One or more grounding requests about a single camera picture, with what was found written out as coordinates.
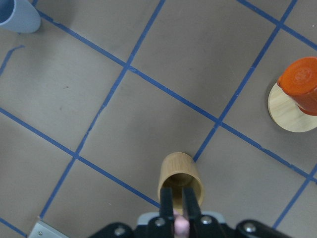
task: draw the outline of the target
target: gray floor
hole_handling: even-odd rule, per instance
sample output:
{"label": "gray floor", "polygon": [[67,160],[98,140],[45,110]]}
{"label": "gray floor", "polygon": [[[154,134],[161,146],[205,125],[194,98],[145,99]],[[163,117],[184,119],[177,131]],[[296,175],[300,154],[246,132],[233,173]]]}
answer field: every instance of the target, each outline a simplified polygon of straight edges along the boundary
{"label": "gray floor", "polygon": [[70,238],[134,227],[177,151],[197,160],[202,210],[316,237],[317,129],[285,131],[266,104],[316,55],[315,0],[34,4],[38,32],[0,29],[0,237],[38,217]]}

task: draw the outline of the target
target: red cup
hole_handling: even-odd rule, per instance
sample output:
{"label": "red cup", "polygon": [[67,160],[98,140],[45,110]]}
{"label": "red cup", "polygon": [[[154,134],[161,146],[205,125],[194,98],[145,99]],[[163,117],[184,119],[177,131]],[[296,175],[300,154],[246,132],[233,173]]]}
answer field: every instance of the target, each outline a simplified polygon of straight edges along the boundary
{"label": "red cup", "polygon": [[299,59],[287,67],[277,85],[305,114],[317,116],[317,57]]}

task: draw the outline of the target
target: blue tape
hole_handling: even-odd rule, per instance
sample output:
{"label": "blue tape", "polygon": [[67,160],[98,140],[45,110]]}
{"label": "blue tape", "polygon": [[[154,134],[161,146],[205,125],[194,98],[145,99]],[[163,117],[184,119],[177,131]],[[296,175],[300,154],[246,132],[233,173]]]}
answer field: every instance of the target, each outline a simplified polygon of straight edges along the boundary
{"label": "blue tape", "polygon": [[296,3],[297,3],[297,0],[292,0],[291,3],[288,5],[285,13],[283,14],[283,16],[281,18],[280,23],[279,23],[280,26],[282,26],[284,24],[284,22],[286,21],[286,18],[289,16],[289,14],[293,10]]}
{"label": "blue tape", "polygon": [[277,25],[279,21],[272,17],[271,15],[267,14],[266,12],[262,11],[258,7],[254,6],[253,4],[249,3],[245,0],[237,0],[242,5],[246,6],[247,8],[251,9],[252,11],[256,12],[258,15],[264,17],[266,20],[272,22],[273,24]]}
{"label": "blue tape", "polygon": [[43,138],[44,140],[48,141],[49,143],[55,145],[62,151],[66,152],[67,154],[74,156],[74,152],[72,152],[67,147],[63,146],[62,144],[58,143],[57,141],[53,140],[52,138],[48,137],[44,133],[40,132],[39,130],[35,129],[34,127],[30,126],[26,122],[22,121],[21,119],[17,118],[16,116],[12,115],[11,113],[7,112],[3,108],[0,108],[0,113],[6,115],[8,118],[14,120],[16,123],[20,124],[21,126],[25,127],[26,129],[30,130],[31,132],[37,134],[39,137]]}
{"label": "blue tape", "polygon": [[268,48],[270,47],[271,43],[273,42],[274,38],[276,37],[277,33],[279,31],[279,27],[276,27],[273,32],[271,33],[270,37],[268,38],[267,42],[265,43],[265,45],[263,46],[263,48],[261,49],[260,53],[258,54],[257,58],[254,60],[253,64],[251,65],[250,69],[248,70],[247,74],[245,75],[245,77],[243,78],[242,82],[240,83],[238,89],[235,91],[235,93],[233,94],[233,96],[231,97],[229,103],[227,104],[227,106],[225,107],[225,109],[223,110],[223,112],[221,113],[219,119],[221,121],[223,121],[223,119],[225,118],[225,116],[228,114],[229,110],[231,109],[231,107],[233,106],[233,104],[235,103],[235,101],[237,100],[238,96],[240,95],[240,93],[242,92],[243,88],[245,87],[245,85],[247,84],[247,82],[249,81],[250,77],[252,76],[253,72],[255,71],[256,67],[259,65],[261,59],[263,58],[264,54],[267,52]]}
{"label": "blue tape", "polygon": [[153,199],[147,197],[146,195],[144,195],[140,191],[136,190],[135,188],[133,188],[130,185],[128,185],[125,182],[123,182],[122,180],[116,178],[115,176],[113,176],[110,173],[106,172],[105,170],[101,169],[97,165],[94,165],[93,163],[89,162],[88,160],[86,160],[83,157],[79,157],[78,160],[81,161],[82,163],[84,163],[85,165],[89,166],[90,168],[94,169],[95,171],[99,172],[100,174],[106,176],[107,178],[109,178],[113,182],[117,183],[118,185],[124,187],[125,189],[129,190],[130,192],[132,192],[135,195],[139,196],[140,198],[144,199],[145,201],[149,202],[150,204],[152,204],[152,205],[154,205],[154,206],[159,208],[159,203],[158,202],[156,202]]}
{"label": "blue tape", "polygon": [[243,88],[245,87],[245,85],[247,84],[247,82],[249,81],[250,77],[252,76],[254,70],[256,69],[256,67],[259,65],[261,59],[263,58],[264,54],[267,52],[268,48],[270,47],[270,45],[272,44],[274,38],[276,37],[278,31],[280,30],[280,28],[283,26],[286,18],[288,17],[288,15],[291,13],[292,9],[294,8],[295,4],[296,4],[297,0],[292,0],[292,2],[289,4],[289,6],[287,7],[285,13],[283,14],[281,21],[276,25],[276,28],[273,30],[273,32],[271,33],[270,37],[268,38],[268,40],[266,41],[265,45],[263,46],[262,50],[260,51],[260,53],[258,54],[257,58],[255,59],[255,61],[253,62],[252,66],[250,67],[249,71],[247,72],[246,76],[243,78],[242,82],[240,83],[238,89],[235,91],[235,93],[233,94],[232,98],[230,99],[229,103],[227,104],[227,106],[225,107],[225,109],[223,110],[221,116],[219,117],[219,119],[221,121],[223,121],[223,119],[225,118],[225,116],[228,114],[229,110],[231,109],[232,105],[234,104],[234,102],[237,100],[238,96],[240,95],[241,91],[243,90]]}
{"label": "blue tape", "polygon": [[317,178],[312,178],[311,180],[317,184]]}
{"label": "blue tape", "polygon": [[40,213],[40,218],[43,219],[46,215],[46,212],[48,211],[50,205],[52,204],[54,198],[56,197],[60,187],[62,186],[63,182],[65,181],[70,169],[72,168],[73,164],[75,163],[76,159],[73,157],[72,160],[68,163],[65,171],[63,172],[62,176],[60,177],[59,181],[57,182],[57,185],[55,186],[53,192],[51,193],[48,201],[46,202],[43,210]]}
{"label": "blue tape", "polygon": [[10,224],[9,222],[7,222],[5,219],[3,219],[3,218],[1,218],[1,217],[0,217],[0,222],[1,222],[2,224],[4,224],[5,226],[11,228],[11,229],[14,230],[15,232],[19,233],[19,234],[22,235],[23,237],[27,237],[27,235],[26,235],[23,231],[19,230],[17,227],[15,227],[14,225]]}
{"label": "blue tape", "polygon": [[214,127],[211,129],[211,131],[208,133],[206,139],[203,141],[202,145],[200,146],[200,148],[198,149],[198,151],[196,152],[196,154],[195,154],[195,156],[193,158],[193,160],[195,162],[197,162],[197,160],[199,159],[200,155],[202,154],[202,152],[204,151],[204,149],[206,148],[206,146],[210,142],[211,138],[213,137],[213,135],[217,131],[218,127],[219,127],[219,124],[216,123],[214,125]]}
{"label": "blue tape", "polygon": [[56,27],[58,27],[59,29],[63,30],[64,32],[68,33],[69,35],[73,36],[74,38],[76,38],[77,40],[81,41],[82,43],[84,43],[85,45],[91,47],[92,49],[94,49],[95,51],[99,52],[100,54],[106,56],[107,58],[111,59],[112,61],[116,62],[117,64],[124,66],[125,62],[120,60],[119,58],[115,57],[114,55],[110,54],[109,52],[107,52],[106,50],[104,50],[103,48],[97,46],[96,44],[92,43],[91,41],[87,40],[86,38],[82,37],[81,35],[77,34],[76,32],[72,31],[71,29],[67,28],[66,26],[64,26],[61,23],[57,23],[55,22],[52,18],[50,18],[49,16],[47,16],[46,14],[44,14],[41,11],[38,11],[40,16],[45,19],[46,21],[52,23],[53,25],[55,25]]}
{"label": "blue tape", "polygon": [[242,134],[241,132],[237,131],[236,129],[232,128],[231,126],[227,125],[226,123],[222,123],[221,126],[224,129],[231,132],[232,134],[238,136],[240,139],[243,139],[245,142],[249,143],[250,145],[253,145],[257,149],[259,149],[259,150],[263,151],[264,153],[266,153],[267,155],[271,156],[276,161],[280,162],[281,164],[283,164],[283,165],[287,166],[288,168],[290,168],[291,170],[295,171],[299,175],[304,176],[305,178],[307,178],[309,176],[309,174],[306,173],[305,171],[301,170],[300,168],[296,167],[295,165],[292,165],[291,163],[282,159],[280,156],[278,156],[274,152],[263,148],[260,144],[258,144],[257,142],[255,142],[251,138],[247,137],[246,135]]}
{"label": "blue tape", "polygon": [[151,77],[147,76],[146,74],[142,73],[141,71],[137,70],[134,67],[129,67],[129,70],[136,75],[143,78],[145,81],[149,82],[153,86],[157,87],[158,89],[162,90],[163,92],[167,93],[171,97],[177,99],[178,101],[182,102],[183,104],[189,106],[191,109],[197,111],[198,113],[202,114],[203,116],[207,117],[208,119],[220,123],[220,120],[215,116],[211,115],[210,113],[206,112],[205,110],[201,109],[200,107],[196,106],[195,104],[191,103],[187,99],[183,98],[182,96],[178,95],[174,91],[170,90],[169,88],[165,87],[164,85],[160,84],[156,80],[152,79]]}
{"label": "blue tape", "polygon": [[293,205],[295,204],[295,202],[298,200],[298,198],[302,195],[303,191],[305,190],[305,188],[307,187],[307,185],[309,184],[309,182],[311,181],[311,178],[315,175],[315,173],[317,172],[317,165],[315,165],[315,167],[313,168],[313,170],[311,171],[311,173],[309,174],[309,176],[306,178],[306,180],[304,181],[304,183],[302,184],[302,186],[298,189],[298,191],[296,192],[296,194],[294,195],[294,197],[291,199],[291,201],[287,204],[287,206],[285,207],[285,209],[283,210],[283,212],[281,213],[281,215],[277,218],[276,222],[273,225],[273,228],[276,229],[279,224],[283,221],[283,219],[285,218],[285,216],[287,215],[287,213],[290,211],[290,209],[293,207]]}
{"label": "blue tape", "polygon": [[20,49],[20,48],[24,48],[25,46],[24,45],[20,45],[18,47],[14,47],[13,49],[9,50],[8,53],[6,53],[6,56],[4,57],[4,60],[2,62],[2,65],[0,67],[0,76],[2,75],[2,73],[4,72],[4,69],[9,61],[9,59],[11,58],[13,52],[17,49]]}
{"label": "blue tape", "polygon": [[[270,16],[269,14],[262,11],[261,9],[257,8],[256,6],[249,3],[248,1],[246,1],[246,0],[237,0],[237,1],[240,2],[242,5],[246,6],[247,8],[253,10],[257,14],[259,14],[260,16],[264,17],[266,20],[270,21],[271,23],[273,23],[275,25],[279,24],[279,21],[277,19]],[[292,3],[290,8],[288,9],[289,11],[294,7],[295,3],[296,3],[296,1]],[[305,43],[306,45],[308,45],[309,47],[311,47],[317,51],[317,44],[315,44],[314,42],[310,41],[309,39],[307,39],[306,37],[304,37],[303,35],[299,34],[298,32],[296,32],[295,30],[293,30],[292,28],[290,28],[286,25],[282,25],[281,28],[284,31],[286,31],[287,33],[289,33],[290,35],[294,36],[298,40],[302,41],[303,43]]]}
{"label": "blue tape", "polygon": [[157,7],[155,8],[155,10],[154,10],[154,12],[153,12],[153,14],[152,14],[150,20],[148,21],[148,23],[147,23],[147,25],[145,26],[145,28],[144,28],[144,30],[143,30],[143,32],[142,32],[140,38],[138,39],[137,44],[136,44],[135,47],[133,48],[133,51],[132,51],[132,53],[131,53],[131,55],[130,55],[130,57],[129,57],[129,60],[128,60],[128,62],[127,62],[127,64],[128,64],[129,66],[130,66],[130,64],[131,64],[131,62],[132,62],[132,60],[133,60],[133,58],[135,57],[136,53],[138,52],[138,50],[139,50],[139,48],[140,48],[140,46],[141,46],[143,40],[145,39],[146,35],[148,34],[148,32],[149,32],[151,26],[153,25],[153,23],[154,23],[156,17],[158,16],[160,10],[162,9],[164,3],[165,3],[165,0],[160,0],[159,3],[158,3],[158,5],[157,5]]}
{"label": "blue tape", "polygon": [[296,31],[294,31],[293,29],[291,29],[290,27],[288,27],[286,25],[283,25],[282,29],[284,31],[286,31],[287,33],[289,33],[290,35],[292,35],[295,38],[297,38],[298,40],[302,41],[306,45],[312,47],[315,51],[317,51],[317,44],[315,44],[314,42],[310,41],[309,39],[307,39],[306,37],[304,37],[301,34],[297,33]]}
{"label": "blue tape", "polygon": [[80,41],[82,41],[83,43],[91,46],[93,49],[105,54],[105,56],[109,57],[110,59],[114,60],[115,62],[119,63],[120,65],[124,66],[123,70],[121,71],[120,75],[118,76],[118,78],[116,79],[115,83],[113,84],[113,86],[110,89],[110,92],[108,93],[106,99],[104,100],[102,106],[100,107],[100,109],[98,110],[97,114],[95,115],[92,123],[90,124],[87,132],[85,133],[83,139],[81,140],[79,146],[76,149],[76,152],[74,154],[73,159],[71,160],[71,162],[68,164],[68,166],[66,167],[62,177],[59,179],[56,187],[54,188],[50,198],[48,199],[47,203],[44,206],[44,209],[42,210],[40,217],[41,219],[45,216],[46,212],[48,211],[51,203],[53,202],[56,194],[58,193],[60,187],[62,186],[63,182],[65,181],[70,169],[72,168],[74,162],[76,159],[79,159],[80,161],[82,161],[83,163],[85,163],[86,165],[91,166],[93,169],[95,169],[98,172],[101,172],[103,175],[107,176],[108,178],[112,179],[113,181],[115,181],[116,183],[122,185],[123,187],[125,187],[126,189],[130,190],[131,192],[135,193],[136,195],[140,196],[141,198],[145,199],[146,201],[157,205],[157,203],[153,200],[151,200],[150,198],[146,197],[145,195],[143,195],[142,193],[140,193],[139,191],[137,191],[136,189],[128,186],[127,184],[125,184],[124,182],[120,181],[119,179],[117,179],[116,177],[110,175],[109,173],[107,173],[106,171],[100,169],[99,167],[95,166],[94,164],[88,162],[87,160],[79,157],[79,153],[81,152],[82,148],[84,147],[84,144],[88,138],[88,135],[90,133],[90,131],[93,129],[99,115],[101,114],[101,112],[103,111],[103,109],[108,105],[109,101],[111,100],[112,96],[114,95],[115,91],[117,90],[120,82],[122,81],[123,77],[125,76],[128,68],[130,67],[130,64],[134,58],[134,56],[136,55],[137,51],[139,50],[142,41],[145,39],[150,27],[152,26],[154,20],[156,19],[160,9],[162,8],[163,4],[164,4],[165,0],[161,0],[159,2],[159,4],[157,5],[157,7],[155,8],[149,22],[147,23],[144,31],[142,32],[139,40],[137,41],[135,47],[132,50],[132,53],[127,61],[127,63],[122,62],[121,60],[119,60],[118,58],[116,58],[115,56],[111,55],[110,53],[106,52],[105,50],[103,50],[102,48],[96,46],[95,44],[93,44],[92,42],[88,41],[87,39],[83,38],[82,36],[78,35],[77,33],[73,32],[72,30],[68,29],[67,27],[65,27],[64,25],[60,24],[60,23],[56,23],[53,21],[52,18],[48,17],[47,15],[43,14],[42,12],[40,12],[41,17],[43,17],[44,19],[46,19],[47,21],[51,22],[52,24],[54,24],[55,26],[59,27],[60,29],[64,30],[65,32],[71,34],[72,36],[74,36],[75,38],[79,39]]}
{"label": "blue tape", "polygon": [[79,147],[78,147],[78,149],[76,150],[76,153],[77,153],[77,154],[80,153],[80,151],[81,151],[81,149],[83,148],[83,146],[84,146],[84,144],[85,144],[85,142],[86,142],[86,140],[87,140],[87,137],[88,137],[90,131],[93,129],[93,127],[94,127],[94,125],[95,125],[95,123],[96,123],[96,121],[97,121],[99,115],[101,114],[101,112],[103,111],[103,109],[108,105],[109,101],[111,100],[112,96],[114,95],[115,91],[117,90],[119,84],[120,84],[121,81],[123,80],[123,77],[125,76],[127,70],[129,69],[130,64],[131,64],[133,58],[135,57],[136,53],[138,52],[138,50],[139,50],[139,48],[140,48],[140,46],[141,46],[143,40],[145,39],[145,37],[146,37],[148,31],[150,30],[152,24],[154,23],[154,20],[156,19],[156,17],[157,17],[157,15],[158,15],[159,11],[160,11],[161,8],[163,7],[164,2],[165,2],[165,0],[161,0],[161,1],[159,2],[159,4],[157,5],[157,7],[155,8],[155,10],[154,10],[154,12],[153,12],[153,14],[152,14],[150,20],[148,21],[148,23],[147,23],[145,29],[143,30],[143,32],[142,32],[140,38],[138,39],[136,45],[134,46],[134,48],[133,48],[133,50],[132,50],[132,52],[131,52],[131,54],[130,54],[130,57],[129,57],[128,61],[127,61],[127,63],[124,65],[123,70],[121,71],[120,75],[118,76],[118,78],[116,79],[115,83],[114,83],[113,86],[111,87],[110,92],[108,93],[108,95],[107,95],[106,99],[104,100],[102,106],[100,107],[100,109],[98,110],[96,116],[94,117],[94,119],[93,119],[91,125],[89,126],[89,128],[88,128],[88,130],[87,130],[87,132],[86,132],[86,134],[85,134],[85,136],[84,136],[84,138],[83,138],[82,141],[80,142]]}

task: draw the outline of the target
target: light blue cup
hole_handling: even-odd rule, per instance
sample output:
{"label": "light blue cup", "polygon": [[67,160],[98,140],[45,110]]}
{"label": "light blue cup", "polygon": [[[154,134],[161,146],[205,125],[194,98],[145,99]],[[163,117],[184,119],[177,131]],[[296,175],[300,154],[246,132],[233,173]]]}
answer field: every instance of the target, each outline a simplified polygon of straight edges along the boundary
{"label": "light blue cup", "polygon": [[20,32],[32,33],[39,29],[41,18],[27,0],[0,0],[0,27]]}

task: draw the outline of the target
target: silver metal plate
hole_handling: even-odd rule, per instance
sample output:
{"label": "silver metal plate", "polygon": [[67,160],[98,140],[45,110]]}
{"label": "silver metal plate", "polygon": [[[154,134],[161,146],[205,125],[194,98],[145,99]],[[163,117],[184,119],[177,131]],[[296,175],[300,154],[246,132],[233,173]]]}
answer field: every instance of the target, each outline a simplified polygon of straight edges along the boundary
{"label": "silver metal plate", "polygon": [[69,238],[48,224],[38,221],[28,238]]}

